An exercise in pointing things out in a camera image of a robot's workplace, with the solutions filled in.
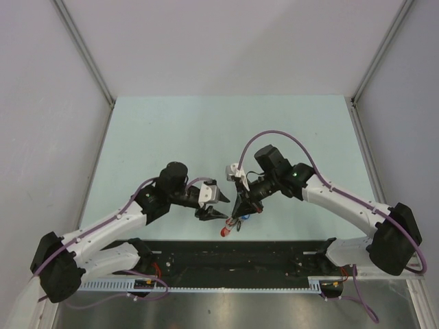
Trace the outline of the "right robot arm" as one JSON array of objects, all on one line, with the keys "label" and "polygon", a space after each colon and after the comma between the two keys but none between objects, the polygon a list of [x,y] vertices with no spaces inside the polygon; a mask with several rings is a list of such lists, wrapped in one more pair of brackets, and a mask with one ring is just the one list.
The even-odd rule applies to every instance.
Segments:
[{"label": "right robot arm", "polygon": [[324,183],[313,167],[304,163],[290,164],[272,145],[260,149],[254,158],[262,174],[252,182],[237,163],[226,168],[226,177],[235,183],[237,190],[234,219],[262,212],[262,201],[280,192],[288,198],[320,206],[365,234],[356,239],[325,241],[316,258],[316,266],[324,275],[332,275],[345,265],[374,265],[392,276],[399,276],[408,268],[422,242],[409,206],[402,203],[389,206],[361,199]]}]

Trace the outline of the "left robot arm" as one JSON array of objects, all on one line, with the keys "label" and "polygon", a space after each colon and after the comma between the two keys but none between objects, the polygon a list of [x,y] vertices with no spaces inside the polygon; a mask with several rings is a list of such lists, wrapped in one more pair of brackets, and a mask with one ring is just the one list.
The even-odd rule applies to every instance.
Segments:
[{"label": "left robot arm", "polygon": [[147,272],[152,265],[152,252],[141,239],[130,239],[114,248],[108,245],[122,234],[166,215],[173,205],[194,209],[200,221],[226,218],[213,207],[229,201],[216,180],[201,181],[201,187],[194,186],[188,181],[187,166],[170,162],[108,217],[62,236],[55,232],[44,235],[30,265],[44,296],[55,304],[70,298],[88,280],[118,271]]}]

